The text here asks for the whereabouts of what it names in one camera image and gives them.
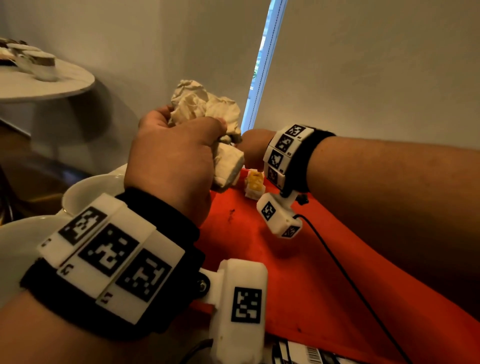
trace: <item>table top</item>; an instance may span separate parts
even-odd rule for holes
[[[80,66],[57,59],[56,67],[60,79],[44,82],[17,67],[0,66],[0,103],[73,96],[89,90],[95,82],[95,77]]]

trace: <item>wristband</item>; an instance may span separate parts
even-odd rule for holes
[[[146,206],[156,206],[158,216],[179,214],[153,196],[131,192],[126,200],[140,196]],[[162,332],[198,298],[204,254],[192,246],[197,228],[186,220],[191,225],[175,225],[180,233],[167,229],[182,239],[182,248],[124,202],[103,194],[39,246],[44,259],[21,285],[54,313],[100,336],[132,340]]]
[[[264,155],[267,179],[286,195],[309,192],[308,162],[317,145],[330,136],[335,134],[298,124],[277,132]]]

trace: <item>barcode label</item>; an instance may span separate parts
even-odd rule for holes
[[[323,364],[322,358],[320,357],[320,353],[318,352],[318,349],[313,348],[311,346],[307,346],[307,357],[309,363],[312,364]]]

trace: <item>red table surface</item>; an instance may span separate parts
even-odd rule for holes
[[[277,192],[265,184],[268,192]],[[358,361],[403,362],[306,223],[294,239],[279,239],[257,212],[256,201],[242,190],[212,197],[196,243],[206,254],[204,268],[216,271],[229,258],[266,265],[267,332]],[[478,321],[376,253],[311,195],[309,199],[293,209],[316,227],[414,363],[480,363]],[[193,307],[211,310],[199,303]]]

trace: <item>hand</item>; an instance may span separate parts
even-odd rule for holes
[[[197,226],[206,219],[214,165],[212,144],[227,132],[224,120],[204,117],[168,128],[171,106],[146,114],[130,149],[125,187],[145,191]]]
[[[245,155],[246,168],[264,170],[264,155],[275,134],[276,132],[271,130],[251,129],[241,136],[242,142],[238,143],[236,147]]]

